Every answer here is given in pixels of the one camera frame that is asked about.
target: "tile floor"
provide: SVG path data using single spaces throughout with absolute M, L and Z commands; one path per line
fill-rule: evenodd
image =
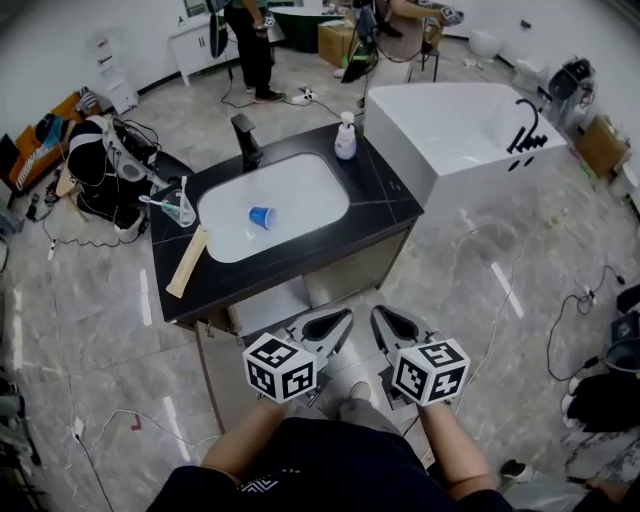
M 318 56 L 284 48 L 276 56 L 275 88 L 294 95 L 297 87 L 310 85 L 335 112 L 356 109 L 364 80 L 341 86 Z M 445 41 L 439 81 L 509 82 L 512 72 L 506 66 L 465 68 L 467 56 L 465 43 Z M 430 81 L 431 65 L 420 72 L 416 63 L 413 81 Z M 238 69 L 235 75 L 229 99 L 242 103 L 248 97 Z M 188 89 L 176 79 L 144 95 L 127 117 L 153 127 L 167 152 L 201 171 L 239 153 L 228 121 L 237 111 L 219 101 L 228 84 L 224 69 L 194 77 Z M 261 144 L 336 121 L 321 106 L 254 105 L 243 112 L 256 124 Z M 630 208 L 606 185 L 589 179 L 569 152 L 542 178 L 539 187 L 469 212 L 449 229 L 418 222 L 383 288 L 348 301 L 357 328 L 344 360 L 332 364 L 338 387 L 348 386 L 354 372 L 377 372 L 380 355 L 367 325 L 368 311 L 377 303 L 411 311 L 455 337 L 474 368 L 495 330 L 491 357 L 469 387 L 459 417 L 493 467 L 516 457 L 560 473 L 562 450 L 567 451 L 558 412 L 564 386 L 546 373 L 550 325 L 562 297 L 580 293 L 583 285 L 595 286 L 605 263 L 630 282 L 637 278 L 640 252 L 638 221 Z M 64 203 L 56 206 L 46 228 L 66 239 L 116 240 L 107 223 L 81 222 Z M 27 222 L 11 239 L 5 273 L 6 360 L 27 399 L 43 458 L 42 468 L 33 468 L 34 480 L 49 493 L 54 509 L 107 510 L 87 459 L 69 434 L 69 425 L 80 418 L 84 442 L 114 508 L 143 511 L 171 469 L 197 463 L 213 441 L 186 446 L 144 419 L 141 430 L 132 430 L 136 418 L 128 413 L 116 413 L 103 427 L 113 411 L 126 409 L 192 443 L 216 434 L 194 335 L 162 322 L 148 234 L 115 249 L 58 246 L 51 261 L 48 248 L 43 226 Z M 494 262 L 509 280 L 515 271 L 522 318 L 505 301 Z M 149 287 L 151 325 L 141 315 L 141 273 Z M 558 373 L 571 373 L 607 343 L 618 291 L 608 276 L 588 317 L 567 308 L 552 349 Z M 364 362 L 358 367 L 348 360 Z M 411 411 L 395 420 L 408 426 Z M 426 443 L 418 427 L 407 438 L 423 456 Z

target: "soap dispenser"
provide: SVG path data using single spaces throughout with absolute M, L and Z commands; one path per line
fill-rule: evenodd
M 356 129 L 353 126 L 353 112 L 340 114 L 342 124 L 338 128 L 338 136 L 334 145 L 336 156 L 341 160 L 349 160 L 356 154 Z

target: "black shirt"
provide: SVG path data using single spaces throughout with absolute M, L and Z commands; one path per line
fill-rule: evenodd
M 178 468 L 149 512 L 320 508 L 512 510 L 496 491 L 479 491 L 454 502 L 400 436 L 338 421 L 289 418 L 242 485 L 211 469 Z

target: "black faucet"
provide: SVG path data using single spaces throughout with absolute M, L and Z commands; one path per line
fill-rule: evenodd
M 236 132 L 236 138 L 242 151 L 242 172 L 251 172 L 258 168 L 260 160 L 264 153 L 258 146 L 256 139 L 251 135 L 256 125 L 254 125 L 247 116 L 238 114 L 231 118 L 233 130 Z
M 518 133 L 516 134 L 515 139 L 513 139 L 513 142 L 511 142 L 511 145 L 507 148 L 507 151 L 509 153 L 513 153 L 514 149 L 517 149 L 519 153 L 522 153 L 523 150 L 528 150 L 528 149 L 531 149 L 532 147 L 534 148 L 544 147 L 544 145 L 547 143 L 547 140 L 548 140 L 546 135 L 543 135 L 542 137 L 533 137 L 533 134 L 538 128 L 538 123 L 540 121 L 540 114 L 538 114 L 538 109 L 536 108 L 536 106 L 533 103 L 531 103 L 529 100 L 525 100 L 524 98 L 521 98 L 518 101 L 516 101 L 516 105 L 520 105 L 522 103 L 526 103 L 533 109 L 533 114 L 535 116 L 535 119 L 533 122 L 533 126 L 531 127 L 531 129 L 529 130 L 529 133 L 527 133 L 525 138 L 522 139 L 522 142 L 520 142 L 520 138 L 524 135 L 526 128 L 523 126 L 520 128 L 520 130 L 518 130 Z

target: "white wall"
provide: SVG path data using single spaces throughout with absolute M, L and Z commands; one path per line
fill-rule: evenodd
M 135 89 L 178 68 L 182 0 L 36 0 L 0 32 L 0 134 L 18 136 L 74 90 L 102 93 L 91 41 L 107 36 Z
M 533 28 L 521 29 L 521 19 Z M 551 76 L 575 55 L 588 58 L 597 73 L 594 111 L 640 144 L 640 31 L 604 0 L 483 0 L 476 23 L 504 37 L 509 62 L 533 57 Z
M 451 5 L 457 10 L 464 12 L 464 22 L 455 27 L 447 28 L 445 34 L 469 37 L 470 30 L 479 23 L 482 0 L 440 0 L 439 3 Z

